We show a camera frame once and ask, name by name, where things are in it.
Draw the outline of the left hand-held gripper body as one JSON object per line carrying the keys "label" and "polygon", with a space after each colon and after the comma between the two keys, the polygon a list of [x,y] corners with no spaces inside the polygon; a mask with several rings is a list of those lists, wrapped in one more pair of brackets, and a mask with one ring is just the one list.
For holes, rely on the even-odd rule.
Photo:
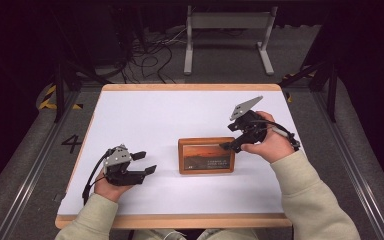
{"label": "left hand-held gripper body", "polygon": [[146,173],[143,171],[129,171],[128,166],[132,162],[130,152],[123,144],[110,150],[105,158],[104,177],[115,186],[131,186],[142,184]]}

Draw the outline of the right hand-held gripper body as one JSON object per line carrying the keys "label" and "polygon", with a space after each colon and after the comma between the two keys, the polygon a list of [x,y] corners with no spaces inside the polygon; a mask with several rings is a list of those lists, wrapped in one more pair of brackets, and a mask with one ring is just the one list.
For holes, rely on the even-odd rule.
{"label": "right hand-held gripper body", "polygon": [[263,141],[266,137],[266,121],[252,110],[252,107],[262,99],[262,96],[257,96],[236,105],[230,116],[232,123],[240,124],[239,128],[242,135],[236,139],[243,140],[244,144],[254,144],[256,142]]}

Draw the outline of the wooden picture frame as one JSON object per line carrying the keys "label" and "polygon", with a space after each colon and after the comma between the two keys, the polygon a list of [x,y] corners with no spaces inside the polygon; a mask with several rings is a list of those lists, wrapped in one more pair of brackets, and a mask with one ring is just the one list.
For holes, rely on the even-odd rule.
{"label": "wooden picture frame", "polygon": [[229,145],[233,140],[233,137],[179,139],[179,172],[183,175],[232,173],[235,153]]}

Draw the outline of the person's left hand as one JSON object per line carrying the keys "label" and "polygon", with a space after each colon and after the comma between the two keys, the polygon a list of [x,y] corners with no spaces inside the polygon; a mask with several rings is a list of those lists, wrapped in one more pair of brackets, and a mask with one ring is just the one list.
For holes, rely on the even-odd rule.
{"label": "person's left hand", "polygon": [[120,197],[130,189],[131,186],[115,186],[110,184],[105,177],[99,177],[95,182],[94,193],[117,203]]}

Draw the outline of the person's right hand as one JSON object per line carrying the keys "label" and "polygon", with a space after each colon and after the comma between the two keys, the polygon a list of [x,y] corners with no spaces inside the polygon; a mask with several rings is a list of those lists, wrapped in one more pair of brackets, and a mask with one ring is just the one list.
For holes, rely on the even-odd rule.
{"label": "person's right hand", "polygon": [[258,144],[242,144],[241,149],[245,152],[261,156],[269,163],[274,163],[295,152],[286,137],[274,131],[274,126],[268,124],[266,138]]}

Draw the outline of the black metal stand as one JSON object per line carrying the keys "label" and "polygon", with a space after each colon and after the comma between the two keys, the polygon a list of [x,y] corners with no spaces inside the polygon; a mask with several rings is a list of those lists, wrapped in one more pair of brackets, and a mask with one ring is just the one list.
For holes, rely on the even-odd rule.
{"label": "black metal stand", "polygon": [[296,74],[284,76],[278,83],[281,88],[284,88],[292,83],[303,79],[305,76],[314,76],[311,78],[308,87],[313,92],[320,92],[325,84],[328,84],[327,92],[327,113],[332,122],[336,122],[335,105],[336,105],[336,90],[337,90],[337,69],[333,62],[320,62],[311,66],[307,66]]}
{"label": "black metal stand", "polygon": [[70,91],[75,92],[82,86],[82,80],[76,75],[77,72],[101,85],[109,84],[109,81],[95,72],[73,8],[61,5],[51,7],[50,11],[61,36],[54,80],[57,104],[55,122],[58,123],[67,109],[64,86],[67,85]]}

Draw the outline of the yellow black hazard tape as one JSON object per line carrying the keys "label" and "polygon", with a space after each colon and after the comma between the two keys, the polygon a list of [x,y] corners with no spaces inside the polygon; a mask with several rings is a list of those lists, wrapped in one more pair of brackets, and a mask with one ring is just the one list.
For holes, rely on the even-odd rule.
{"label": "yellow black hazard tape", "polygon": [[56,85],[51,84],[49,86],[48,90],[46,91],[46,93],[43,97],[43,100],[39,104],[38,108],[39,109],[54,109],[54,110],[56,110],[57,104],[51,102],[51,98],[55,93],[56,93]]}

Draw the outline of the white metal stand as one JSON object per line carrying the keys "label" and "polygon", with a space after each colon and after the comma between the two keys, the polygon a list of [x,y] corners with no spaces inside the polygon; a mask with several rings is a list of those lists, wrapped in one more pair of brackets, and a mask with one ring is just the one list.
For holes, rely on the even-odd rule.
{"label": "white metal stand", "polygon": [[264,33],[261,41],[256,43],[257,50],[267,75],[274,74],[267,46],[274,22],[277,7],[263,12],[195,12],[191,6],[187,9],[186,20],[186,52],[184,74],[190,75],[193,66],[193,30],[194,29],[261,29]]}

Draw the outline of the aluminium floor rail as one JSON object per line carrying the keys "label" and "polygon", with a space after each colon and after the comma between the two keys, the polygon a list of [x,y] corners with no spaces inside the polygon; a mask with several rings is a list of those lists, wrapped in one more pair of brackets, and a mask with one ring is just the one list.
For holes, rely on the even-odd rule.
{"label": "aluminium floor rail", "polygon": [[29,201],[31,194],[34,191],[34,188],[40,178],[40,175],[49,159],[50,151],[56,141],[56,138],[61,131],[61,128],[69,115],[75,101],[79,95],[78,91],[69,92],[67,97],[63,99],[62,106],[64,110],[61,115],[58,117],[58,121],[51,121],[51,128],[45,138],[41,149],[30,168],[28,174],[26,175],[25,180],[21,184],[17,195],[8,210],[2,224],[0,225],[0,240],[8,240],[9,236],[12,234],[14,227],[18,223],[18,220],[24,211],[26,204]]}
{"label": "aluminium floor rail", "polygon": [[354,186],[358,198],[363,206],[366,215],[375,231],[378,240],[384,240],[384,216],[377,204],[377,200],[371,190],[368,182],[361,174],[355,159],[353,158],[350,149],[348,148],[343,135],[337,124],[331,120],[327,112],[327,102],[324,100],[321,93],[312,94],[315,103],[321,111],[327,126],[333,135],[334,141],[341,153],[342,162],[348,176]]}

